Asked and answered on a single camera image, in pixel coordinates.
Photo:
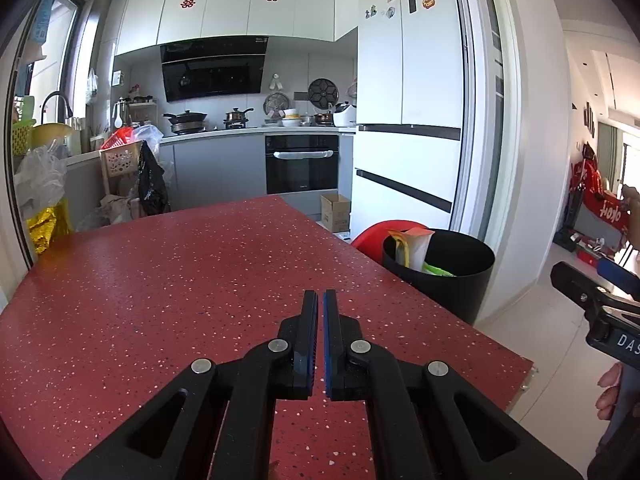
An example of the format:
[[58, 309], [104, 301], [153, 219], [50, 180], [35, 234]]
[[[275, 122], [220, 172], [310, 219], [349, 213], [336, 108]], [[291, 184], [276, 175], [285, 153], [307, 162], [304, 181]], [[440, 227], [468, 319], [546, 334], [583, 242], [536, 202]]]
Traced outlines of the person's right hand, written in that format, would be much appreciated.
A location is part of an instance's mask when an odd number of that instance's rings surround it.
[[615, 411], [618, 397], [620, 396], [620, 382], [629, 372], [633, 378], [639, 377], [638, 370], [629, 368], [621, 362], [615, 363], [598, 380], [598, 386], [604, 391], [596, 402], [597, 418], [600, 420], [610, 420]]

